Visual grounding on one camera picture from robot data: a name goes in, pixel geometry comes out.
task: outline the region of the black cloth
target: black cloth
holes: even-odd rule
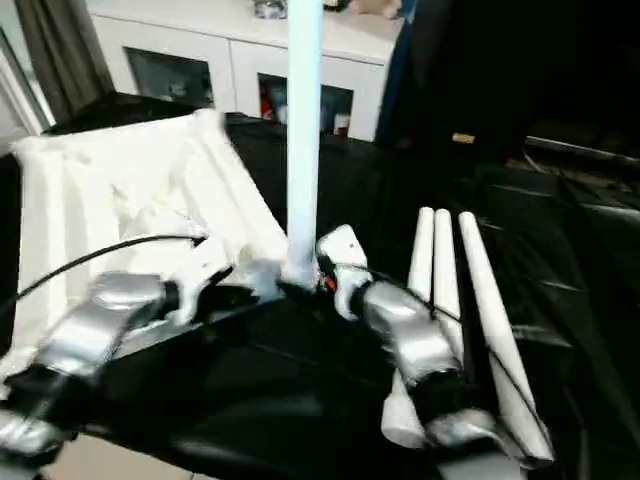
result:
[[[180,108],[118,96],[56,133],[187,113]],[[232,116],[228,133],[285,225],[284,129]],[[334,137],[321,144],[318,233],[351,224],[375,269],[406,279],[421,206],[478,216],[556,449],[556,463],[529,478],[640,476],[640,200],[497,166],[452,178],[435,159]],[[490,390],[458,251],[465,341],[474,378]],[[380,434],[392,370],[361,324],[326,302],[287,300],[115,362],[87,431],[222,479],[438,478],[438,455]]]

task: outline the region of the glass cabinet door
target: glass cabinet door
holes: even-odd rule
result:
[[[228,40],[92,17],[117,91],[236,111]]]
[[[215,106],[207,62],[136,48],[125,51],[140,95],[197,108]]]
[[[285,123],[287,49],[231,41],[231,56],[238,110]],[[386,74],[382,65],[323,56],[322,131],[372,141]]]
[[[287,123],[287,79],[277,75],[258,74],[260,116]],[[322,86],[320,99],[320,130],[346,137],[351,123],[353,90]]]

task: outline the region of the gray curtain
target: gray curtain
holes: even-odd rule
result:
[[[113,90],[83,0],[15,0],[40,86],[56,121]]]

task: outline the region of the white cylinder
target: white cylinder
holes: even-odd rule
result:
[[[527,406],[529,404],[535,409],[533,394],[473,214],[465,212],[460,215],[460,228],[484,337],[517,384],[513,384],[494,355],[490,355],[500,414],[507,427],[523,444],[527,454],[543,461],[553,460],[545,432],[538,425],[534,412]]]
[[[433,266],[433,304],[443,333],[451,343],[453,353],[464,363],[464,341],[460,323],[460,297],[456,257],[453,246],[451,214],[438,210],[435,219],[435,259]]]
[[[423,207],[418,212],[418,226],[413,241],[409,288],[422,300],[431,300],[431,267],[433,261],[433,210]]]
[[[408,287],[425,302],[431,299],[432,262],[433,210],[424,207],[418,213]],[[422,448],[424,446],[424,429],[400,372],[397,370],[393,376],[391,393],[384,402],[380,429],[385,438],[401,447]]]
[[[286,281],[313,288],[318,197],[322,15],[320,1],[289,0]]]

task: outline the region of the white pipe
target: white pipe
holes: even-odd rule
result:
[[[285,280],[316,283],[314,246],[318,201],[322,16],[320,1],[289,0],[287,81],[287,235]]]
[[[431,267],[433,262],[433,210],[423,207],[418,212],[418,226],[413,243],[407,285],[425,302],[431,300]]]
[[[431,299],[432,260],[433,210],[424,207],[418,213],[408,286],[425,302]],[[421,448],[425,443],[424,429],[416,408],[397,370],[393,375],[391,393],[384,402],[380,430],[389,441],[405,448]]]
[[[433,303],[444,312],[436,316],[444,335],[451,343],[453,353],[463,363],[464,344],[460,324],[460,298],[456,276],[456,257],[453,247],[451,214],[448,210],[438,210],[435,220],[435,260],[433,268]]]
[[[517,384],[516,387],[494,355],[491,355],[490,365],[496,384],[500,414],[507,427],[526,448],[527,454],[539,460],[553,460],[545,432],[527,407],[528,403],[535,408],[533,394],[473,214],[465,212],[460,215],[460,228],[487,345],[501,359]]]

